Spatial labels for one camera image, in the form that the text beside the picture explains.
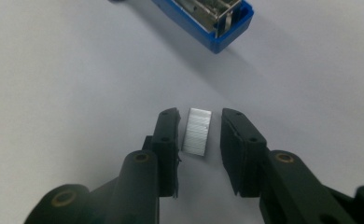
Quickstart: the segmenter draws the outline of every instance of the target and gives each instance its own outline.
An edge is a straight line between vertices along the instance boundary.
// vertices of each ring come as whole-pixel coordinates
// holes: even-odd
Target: blue plastic casing
[[[242,34],[249,26],[254,10],[246,1],[241,5],[241,18],[229,31],[216,38],[215,32],[208,33],[190,15],[187,14],[174,0],[152,0],[171,20],[178,23],[200,43],[214,53],[219,53],[233,40]]]

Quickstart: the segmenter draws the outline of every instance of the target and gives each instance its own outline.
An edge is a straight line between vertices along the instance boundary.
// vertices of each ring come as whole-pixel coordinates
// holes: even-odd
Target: black object
[[[266,223],[364,223],[364,187],[354,199],[324,187],[298,156],[270,151],[243,113],[223,109],[220,147],[234,192],[260,197]]]
[[[159,197],[177,196],[179,120],[176,108],[162,111],[153,136],[125,158],[119,177],[92,192],[60,186],[42,198],[25,224],[159,223]]]

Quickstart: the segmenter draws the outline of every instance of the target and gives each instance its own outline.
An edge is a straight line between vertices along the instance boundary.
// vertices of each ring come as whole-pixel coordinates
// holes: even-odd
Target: silver staple strip
[[[203,156],[208,138],[211,111],[191,108],[182,151]]]

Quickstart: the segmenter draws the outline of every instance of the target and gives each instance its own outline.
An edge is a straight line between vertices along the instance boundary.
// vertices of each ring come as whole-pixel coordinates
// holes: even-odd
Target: blue object
[[[254,15],[252,6],[243,0],[240,6],[238,21],[225,34],[216,37],[216,32],[207,32],[175,0],[152,0],[152,2],[170,19],[179,24],[186,32],[190,33],[214,53],[224,50],[234,39],[242,34],[248,28]]]

